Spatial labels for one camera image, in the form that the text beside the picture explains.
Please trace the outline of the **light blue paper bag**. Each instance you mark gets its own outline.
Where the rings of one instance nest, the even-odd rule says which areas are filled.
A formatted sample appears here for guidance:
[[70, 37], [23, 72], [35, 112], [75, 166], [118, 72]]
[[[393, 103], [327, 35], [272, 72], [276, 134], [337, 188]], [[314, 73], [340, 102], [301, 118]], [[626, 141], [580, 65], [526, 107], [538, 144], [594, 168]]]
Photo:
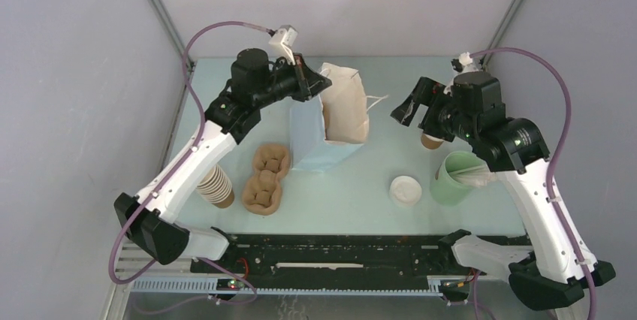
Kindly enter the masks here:
[[292, 168], [325, 172], [360, 149], [370, 134], [370, 110], [388, 96], [368, 95], [359, 70], [329, 62], [320, 75], [332, 85], [290, 110]]

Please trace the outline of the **stack of white lids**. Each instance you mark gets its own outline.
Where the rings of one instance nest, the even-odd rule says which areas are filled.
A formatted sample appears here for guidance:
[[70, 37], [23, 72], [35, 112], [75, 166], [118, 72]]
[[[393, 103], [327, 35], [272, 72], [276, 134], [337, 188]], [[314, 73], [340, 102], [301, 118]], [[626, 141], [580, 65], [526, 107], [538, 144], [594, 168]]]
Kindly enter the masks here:
[[390, 199], [399, 206], [413, 207], [422, 196], [422, 187], [420, 183], [409, 176], [395, 177], [389, 186]]

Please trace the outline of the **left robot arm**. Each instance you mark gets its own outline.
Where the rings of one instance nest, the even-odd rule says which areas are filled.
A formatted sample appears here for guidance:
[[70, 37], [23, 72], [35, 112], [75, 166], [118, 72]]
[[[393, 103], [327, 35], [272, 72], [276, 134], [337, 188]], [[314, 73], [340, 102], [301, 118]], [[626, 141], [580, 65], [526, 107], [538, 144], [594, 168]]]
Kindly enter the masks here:
[[213, 228], [190, 228], [177, 218], [204, 176], [260, 122], [261, 109], [287, 97], [304, 102], [331, 86], [324, 71], [303, 56], [275, 62], [257, 48], [241, 51], [225, 87], [204, 111], [189, 142], [171, 163], [136, 195], [122, 193], [114, 209], [124, 235], [154, 262], [181, 257], [208, 258], [219, 272], [236, 266], [237, 251]]

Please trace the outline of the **stack of paper cups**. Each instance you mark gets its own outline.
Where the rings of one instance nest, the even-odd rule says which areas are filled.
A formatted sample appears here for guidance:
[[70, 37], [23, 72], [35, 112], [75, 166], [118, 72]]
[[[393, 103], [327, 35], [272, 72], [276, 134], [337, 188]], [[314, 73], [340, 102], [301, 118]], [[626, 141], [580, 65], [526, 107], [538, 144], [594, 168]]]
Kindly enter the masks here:
[[195, 191], [205, 201], [220, 209], [228, 208], [234, 203], [232, 182], [219, 165], [215, 165], [204, 176]]

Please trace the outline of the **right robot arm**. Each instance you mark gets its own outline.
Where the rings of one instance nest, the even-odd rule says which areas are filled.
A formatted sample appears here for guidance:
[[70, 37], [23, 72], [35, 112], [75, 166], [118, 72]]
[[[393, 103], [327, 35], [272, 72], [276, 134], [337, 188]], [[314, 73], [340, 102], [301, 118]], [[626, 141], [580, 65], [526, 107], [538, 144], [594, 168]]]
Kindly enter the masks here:
[[524, 118], [507, 116], [500, 82], [484, 71], [459, 74], [446, 87], [422, 77], [391, 116], [410, 125], [427, 108], [420, 129], [444, 141], [461, 139], [504, 184], [520, 214], [531, 250], [492, 243], [465, 230], [440, 241], [437, 264], [446, 273], [471, 267], [507, 282], [535, 311], [573, 305], [616, 276], [578, 234], [554, 178], [541, 131]]

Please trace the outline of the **brown paper coffee cup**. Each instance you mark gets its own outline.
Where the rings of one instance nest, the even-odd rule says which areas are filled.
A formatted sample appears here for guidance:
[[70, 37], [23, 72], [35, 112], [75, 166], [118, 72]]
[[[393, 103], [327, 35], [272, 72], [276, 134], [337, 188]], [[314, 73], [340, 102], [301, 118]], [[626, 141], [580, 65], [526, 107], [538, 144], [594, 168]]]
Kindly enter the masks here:
[[427, 134], [421, 135], [421, 144], [426, 149], [438, 149], [442, 146], [443, 143], [444, 143], [444, 140], [441, 140], [437, 137], [431, 137], [430, 135], [427, 135]]

